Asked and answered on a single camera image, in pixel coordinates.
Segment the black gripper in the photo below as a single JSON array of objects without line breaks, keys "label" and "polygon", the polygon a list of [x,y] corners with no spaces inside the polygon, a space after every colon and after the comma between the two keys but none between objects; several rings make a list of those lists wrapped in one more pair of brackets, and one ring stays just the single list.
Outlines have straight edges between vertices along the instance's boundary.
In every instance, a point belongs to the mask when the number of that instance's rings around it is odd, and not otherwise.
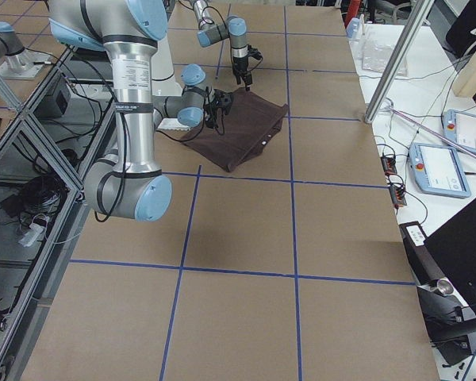
[{"label": "black gripper", "polygon": [[236,84],[240,85],[242,80],[244,82],[244,89],[249,91],[253,84],[252,74],[248,70],[248,58],[247,56],[232,57],[232,72],[236,80]]},{"label": "black gripper", "polygon": [[203,124],[210,129],[218,129],[217,110],[221,106],[221,93],[207,95],[203,103],[204,118]]}]

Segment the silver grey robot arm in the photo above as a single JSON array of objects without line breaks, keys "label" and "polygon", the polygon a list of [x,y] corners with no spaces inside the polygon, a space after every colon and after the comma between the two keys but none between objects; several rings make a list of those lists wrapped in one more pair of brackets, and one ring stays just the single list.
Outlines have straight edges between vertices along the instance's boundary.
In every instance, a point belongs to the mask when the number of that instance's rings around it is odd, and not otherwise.
[{"label": "silver grey robot arm", "polygon": [[238,85],[243,84],[249,91],[253,84],[252,71],[249,60],[252,58],[260,64],[262,53],[248,43],[248,27],[246,21],[234,15],[224,19],[219,11],[207,1],[189,1],[191,9],[198,22],[198,42],[205,48],[210,45],[229,41],[230,62],[232,73]]},{"label": "silver grey robot arm", "polygon": [[187,127],[205,119],[229,96],[212,87],[197,64],[182,71],[179,96],[152,92],[152,58],[167,51],[167,14],[161,1],[52,1],[52,35],[62,44],[109,57],[117,147],[98,159],[84,180],[97,221],[110,217],[156,221],[171,202],[172,184],[155,161],[154,137],[164,118]]}]

